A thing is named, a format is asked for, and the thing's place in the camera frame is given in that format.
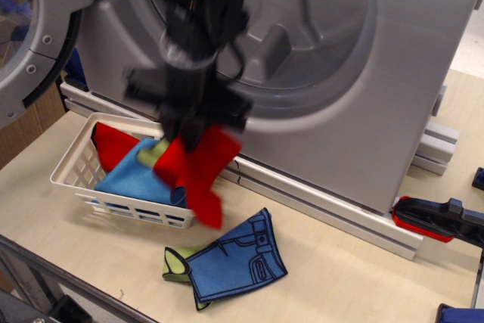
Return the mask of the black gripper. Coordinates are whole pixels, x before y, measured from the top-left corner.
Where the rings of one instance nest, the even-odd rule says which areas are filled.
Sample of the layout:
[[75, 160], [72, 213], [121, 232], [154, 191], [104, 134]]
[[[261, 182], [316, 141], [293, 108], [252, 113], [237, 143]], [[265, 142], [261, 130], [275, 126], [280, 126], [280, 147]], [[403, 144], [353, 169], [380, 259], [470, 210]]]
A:
[[187, 149], [195, 149], [210, 126], [245, 129], [253, 104], [217, 76], [217, 51], [198, 57], [164, 35], [160, 54], [161, 67], [127, 68], [123, 77], [127, 98], [156, 107], [157, 120], [169, 141], [179, 137]]

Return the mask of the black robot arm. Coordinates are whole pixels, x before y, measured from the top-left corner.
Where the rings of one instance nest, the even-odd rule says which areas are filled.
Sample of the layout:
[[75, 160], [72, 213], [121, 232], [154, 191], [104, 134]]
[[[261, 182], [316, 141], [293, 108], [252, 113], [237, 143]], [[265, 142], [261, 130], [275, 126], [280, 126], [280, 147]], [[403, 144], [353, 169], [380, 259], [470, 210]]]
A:
[[244, 129], [251, 101], [230, 90], [244, 73], [236, 38], [247, 29], [244, 0], [164, 0], [163, 65], [125, 71], [126, 95], [157, 106], [169, 141], [192, 152], [215, 124]]

